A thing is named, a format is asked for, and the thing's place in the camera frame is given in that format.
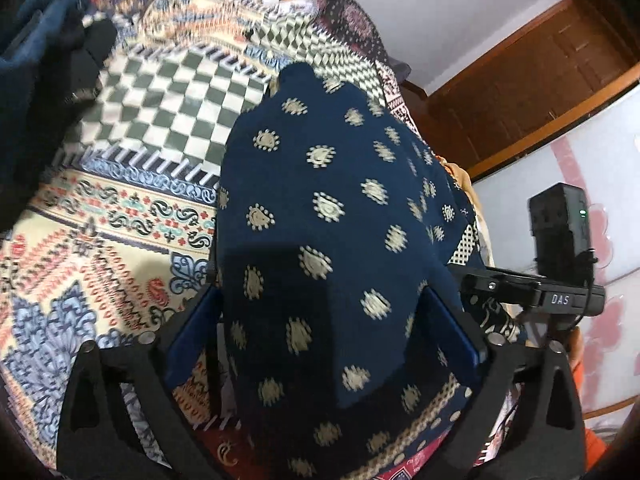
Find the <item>blue cloth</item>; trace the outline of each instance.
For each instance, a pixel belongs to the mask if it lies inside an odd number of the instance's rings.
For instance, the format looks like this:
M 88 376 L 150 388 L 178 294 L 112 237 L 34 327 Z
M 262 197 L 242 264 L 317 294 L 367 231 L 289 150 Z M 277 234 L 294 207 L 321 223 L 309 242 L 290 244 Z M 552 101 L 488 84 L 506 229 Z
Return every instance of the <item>blue cloth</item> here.
M 473 208 L 355 86 L 306 64 L 279 85 L 236 121 L 218 193 L 239 414 L 274 478 L 369 479 L 441 435 L 471 394 L 421 319 L 429 283 L 462 308 L 449 261 L 482 266 Z
M 65 76 L 72 50 L 84 40 L 82 17 L 89 3 L 26 0 L 10 30 L 0 30 L 0 186 L 11 184 L 24 153 L 50 128 L 50 117 L 33 117 L 34 96 L 69 85 Z M 47 60 L 52 50 L 55 56 Z

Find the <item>patterned bedspread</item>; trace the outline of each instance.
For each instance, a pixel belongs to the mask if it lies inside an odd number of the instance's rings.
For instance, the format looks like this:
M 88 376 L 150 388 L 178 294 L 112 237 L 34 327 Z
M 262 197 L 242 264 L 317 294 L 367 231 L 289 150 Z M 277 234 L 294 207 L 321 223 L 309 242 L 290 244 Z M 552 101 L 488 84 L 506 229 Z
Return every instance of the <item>patterned bedspread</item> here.
M 304 60 L 353 82 L 417 133 L 353 0 L 93 1 L 87 22 L 108 15 L 118 27 L 104 89 L 0 250 L 0 401 L 50 467 L 80 344 L 156 330 L 204 283 L 226 138 L 284 66 Z M 148 455 L 162 460 L 123 389 Z M 195 427 L 212 426 L 203 361 L 174 396 Z M 203 440 L 235 465 L 228 438 Z

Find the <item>white wall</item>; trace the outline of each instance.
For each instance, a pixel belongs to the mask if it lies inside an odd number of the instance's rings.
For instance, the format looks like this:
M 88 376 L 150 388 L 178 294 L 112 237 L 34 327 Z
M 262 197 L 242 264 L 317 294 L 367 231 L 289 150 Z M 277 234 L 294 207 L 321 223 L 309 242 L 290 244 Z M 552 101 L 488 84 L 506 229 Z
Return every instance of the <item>white wall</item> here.
M 591 241 L 607 303 L 581 324 L 583 405 L 609 406 L 640 393 L 640 86 L 560 139 L 475 184 L 495 263 L 532 267 L 527 200 L 557 182 L 581 182 L 590 199 Z M 598 222 L 597 216 L 606 221 Z M 598 247 L 610 251 L 598 254 Z
M 357 0 L 410 80 L 433 92 L 560 0 Z

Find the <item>dark blue cloth with cream motifs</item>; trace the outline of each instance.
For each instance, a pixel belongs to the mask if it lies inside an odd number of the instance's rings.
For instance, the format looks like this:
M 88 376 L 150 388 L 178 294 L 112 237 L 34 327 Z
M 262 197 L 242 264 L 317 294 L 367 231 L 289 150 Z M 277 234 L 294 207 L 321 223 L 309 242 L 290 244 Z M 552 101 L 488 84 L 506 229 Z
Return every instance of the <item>dark blue cloth with cream motifs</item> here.
M 473 385 L 417 320 L 430 283 L 462 308 L 446 265 L 482 260 L 430 147 L 293 64 L 236 121 L 218 197 L 236 400 L 274 478 L 370 479 L 446 431 Z

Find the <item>checkered pattern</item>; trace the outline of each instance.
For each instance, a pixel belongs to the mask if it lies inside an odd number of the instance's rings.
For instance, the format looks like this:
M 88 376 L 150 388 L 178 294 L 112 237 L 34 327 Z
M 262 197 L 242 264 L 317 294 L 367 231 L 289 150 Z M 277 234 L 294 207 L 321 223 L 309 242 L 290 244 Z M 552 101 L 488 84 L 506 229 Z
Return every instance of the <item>checkered pattern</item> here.
M 309 25 L 308 16 L 286 16 L 276 22 L 263 23 L 252 39 L 262 46 L 286 53 L 296 61 L 309 63 L 319 76 L 354 83 L 370 98 L 386 105 L 376 67 L 348 46 Z
M 449 263 L 466 265 L 469 261 L 469 257 L 477 246 L 476 240 L 478 240 L 478 233 L 472 229 L 471 225 L 467 225 L 465 231 L 460 237 L 460 241 L 455 252 L 449 259 Z
M 81 143 L 130 150 L 207 166 L 222 162 L 226 139 L 241 112 L 260 103 L 265 85 L 194 52 L 163 60 L 116 55 L 101 74 L 98 102 L 81 122 Z

